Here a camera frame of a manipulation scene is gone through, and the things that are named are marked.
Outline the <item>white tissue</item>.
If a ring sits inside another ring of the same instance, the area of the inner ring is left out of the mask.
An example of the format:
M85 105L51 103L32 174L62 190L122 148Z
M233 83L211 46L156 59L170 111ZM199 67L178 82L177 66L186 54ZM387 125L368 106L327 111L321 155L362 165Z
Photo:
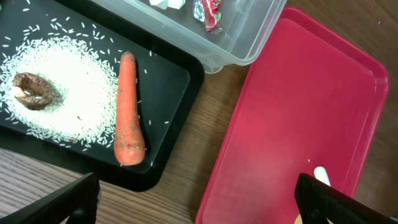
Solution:
M149 0L151 6L156 6L161 9L180 9L184 4L185 0Z

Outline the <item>brown food scrap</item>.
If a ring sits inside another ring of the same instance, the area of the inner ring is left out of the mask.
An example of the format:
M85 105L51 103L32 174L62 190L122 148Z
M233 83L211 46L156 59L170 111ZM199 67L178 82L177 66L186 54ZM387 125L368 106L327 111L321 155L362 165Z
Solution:
M40 111L56 100L57 90L46 79L24 72L13 78L11 95L28 110Z

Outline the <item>orange carrot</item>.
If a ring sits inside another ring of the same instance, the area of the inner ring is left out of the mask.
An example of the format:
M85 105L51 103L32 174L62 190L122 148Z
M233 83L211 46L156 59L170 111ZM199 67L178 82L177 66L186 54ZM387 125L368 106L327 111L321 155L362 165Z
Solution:
M136 60L130 52L122 54L119 66L114 153L122 166L140 164L146 153L137 109Z

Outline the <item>white plastic spoon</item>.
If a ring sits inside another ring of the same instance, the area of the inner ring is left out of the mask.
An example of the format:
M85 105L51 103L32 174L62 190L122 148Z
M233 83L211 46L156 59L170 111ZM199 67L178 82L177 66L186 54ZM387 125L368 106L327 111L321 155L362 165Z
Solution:
M313 171L313 174L317 180L319 180L320 182L323 182L324 184L328 185L329 187L331 186L327 171L323 166L316 167Z

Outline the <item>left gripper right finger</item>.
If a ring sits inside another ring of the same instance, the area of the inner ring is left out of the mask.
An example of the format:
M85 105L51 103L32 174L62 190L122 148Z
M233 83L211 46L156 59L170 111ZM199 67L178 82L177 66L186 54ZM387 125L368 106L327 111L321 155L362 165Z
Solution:
M397 224L308 174L299 175L294 196L303 224Z

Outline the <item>red strawberry snack wrapper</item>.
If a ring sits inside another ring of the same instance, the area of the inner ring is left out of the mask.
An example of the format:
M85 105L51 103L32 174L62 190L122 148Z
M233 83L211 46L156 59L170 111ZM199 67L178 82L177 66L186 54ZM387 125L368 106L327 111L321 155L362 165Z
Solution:
M204 23L207 32L219 34L222 32L220 27L222 0L194 0L193 16L196 20Z

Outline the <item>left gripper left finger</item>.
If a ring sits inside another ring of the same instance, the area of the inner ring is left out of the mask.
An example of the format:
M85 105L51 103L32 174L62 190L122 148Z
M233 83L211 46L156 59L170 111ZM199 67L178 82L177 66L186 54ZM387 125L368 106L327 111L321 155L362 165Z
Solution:
M89 173L1 218L1 223L95 223L99 196L99 179L94 173Z

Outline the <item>white rice pile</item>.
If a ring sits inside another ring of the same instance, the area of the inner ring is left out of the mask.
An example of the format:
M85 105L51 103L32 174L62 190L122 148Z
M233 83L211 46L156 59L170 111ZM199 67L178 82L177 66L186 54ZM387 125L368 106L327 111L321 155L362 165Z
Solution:
M51 25L47 39L19 45L12 57L1 58L1 112L8 109L8 120L26 125L38 139L79 142L85 149L111 141L114 147L119 66L95 52L91 42L60 35L59 22L51 20ZM46 79L57 90L56 100L45 109L28 110L11 95L13 78L24 72Z

